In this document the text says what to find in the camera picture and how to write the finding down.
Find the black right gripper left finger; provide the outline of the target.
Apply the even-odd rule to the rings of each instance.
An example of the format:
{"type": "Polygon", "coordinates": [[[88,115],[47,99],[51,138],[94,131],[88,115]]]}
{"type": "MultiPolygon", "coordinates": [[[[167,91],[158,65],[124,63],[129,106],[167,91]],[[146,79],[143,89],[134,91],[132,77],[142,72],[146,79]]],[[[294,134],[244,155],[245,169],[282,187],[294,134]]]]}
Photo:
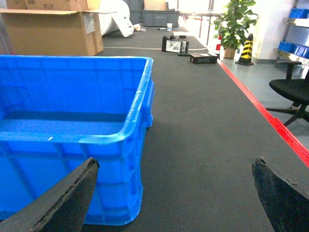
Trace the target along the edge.
{"type": "Polygon", "coordinates": [[[92,201],[99,163],[89,158],[0,224],[2,232],[79,232],[92,201]]]}

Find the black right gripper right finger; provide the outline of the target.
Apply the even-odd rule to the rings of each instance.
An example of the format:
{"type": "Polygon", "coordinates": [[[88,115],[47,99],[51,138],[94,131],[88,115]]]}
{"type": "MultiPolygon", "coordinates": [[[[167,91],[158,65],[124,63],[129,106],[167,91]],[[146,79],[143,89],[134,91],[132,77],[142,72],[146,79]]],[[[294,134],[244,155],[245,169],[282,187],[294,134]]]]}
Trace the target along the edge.
{"type": "Polygon", "coordinates": [[[255,189],[276,232],[309,230],[309,193],[289,178],[282,177],[263,158],[252,164],[255,189]]]}

